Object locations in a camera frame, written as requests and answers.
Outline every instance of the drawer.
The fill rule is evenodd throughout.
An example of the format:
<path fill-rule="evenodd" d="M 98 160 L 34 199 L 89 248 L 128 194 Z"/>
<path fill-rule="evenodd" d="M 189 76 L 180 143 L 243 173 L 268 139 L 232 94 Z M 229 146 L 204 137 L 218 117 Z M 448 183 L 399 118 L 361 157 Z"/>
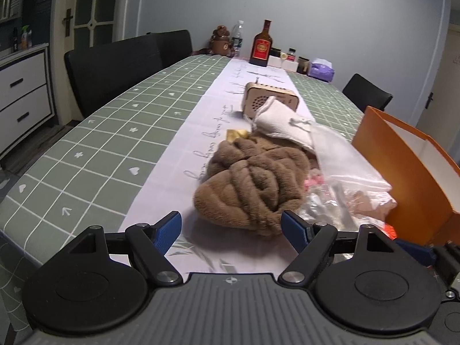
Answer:
<path fill-rule="evenodd" d="M 46 82 L 44 53 L 0 70 L 0 110 Z"/>
<path fill-rule="evenodd" d="M 51 114 L 47 86 L 24 96 L 0 112 L 0 153 Z"/>

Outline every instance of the purple tissue package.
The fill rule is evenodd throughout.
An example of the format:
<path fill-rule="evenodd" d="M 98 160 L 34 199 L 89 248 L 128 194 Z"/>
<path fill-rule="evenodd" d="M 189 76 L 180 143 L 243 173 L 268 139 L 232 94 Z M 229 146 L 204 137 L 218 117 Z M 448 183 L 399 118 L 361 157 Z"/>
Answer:
<path fill-rule="evenodd" d="M 308 71 L 308 76 L 323 80 L 324 82 L 331 82 L 334 74 L 335 71 L 332 69 L 332 63 L 318 59 L 312 62 L 310 70 Z"/>

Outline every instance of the folded brown fabric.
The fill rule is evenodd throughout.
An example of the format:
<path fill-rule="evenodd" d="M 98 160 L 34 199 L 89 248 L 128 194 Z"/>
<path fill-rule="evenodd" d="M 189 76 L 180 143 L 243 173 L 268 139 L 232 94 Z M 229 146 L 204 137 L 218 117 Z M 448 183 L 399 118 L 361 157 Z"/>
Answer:
<path fill-rule="evenodd" d="M 223 146 L 235 158 L 248 153 L 244 144 Z M 219 162 L 227 161 L 221 157 Z M 217 225 L 251 229 L 264 236 L 280 234 L 281 213 L 295 211 L 303 202 L 309 166 L 306 155 L 295 147 L 274 147 L 252 155 L 201 184 L 193 199 L 195 208 Z"/>
<path fill-rule="evenodd" d="M 208 177 L 229 169 L 238 161 L 247 160 L 249 157 L 283 146 L 302 149 L 292 141 L 270 138 L 258 132 L 252 133 L 248 139 L 239 137 L 233 143 L 224 140 L 219 144 L 208 163 Z"/>

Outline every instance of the metal screw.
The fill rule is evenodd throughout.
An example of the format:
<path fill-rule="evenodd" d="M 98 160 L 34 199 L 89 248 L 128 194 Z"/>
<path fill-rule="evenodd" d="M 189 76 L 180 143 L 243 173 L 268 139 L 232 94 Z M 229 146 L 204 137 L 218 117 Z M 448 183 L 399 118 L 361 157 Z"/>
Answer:
<path fill-rule="evenodd" d="M 174 283 L 178 280 L 179 275 L 174 271 L 162 271 L 156 275 L 156 278 L 163 283 Z"/>
<path fill-rule="evenodd" d="M 288 271 L 281 278 L 288 283 L 300 283 L 305 279 L 305 275 L 298 271 Z"/>

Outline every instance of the brown glass bottle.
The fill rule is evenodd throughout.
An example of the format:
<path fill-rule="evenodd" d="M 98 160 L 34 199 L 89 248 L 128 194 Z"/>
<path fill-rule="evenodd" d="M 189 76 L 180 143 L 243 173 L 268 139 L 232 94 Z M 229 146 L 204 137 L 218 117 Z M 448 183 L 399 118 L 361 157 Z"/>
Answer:
<path fill-rule="evenodd" d="M 251 58 L 249 63 L 257 66 L 266 67 L 268 63 L 268 55 L 270 53 L 273 39 L 268 34 L 270 29 L 270 20 L 265 20 L 264 29 L 262 32 L 254 38 L 254 44 L 252 45 Z"/>

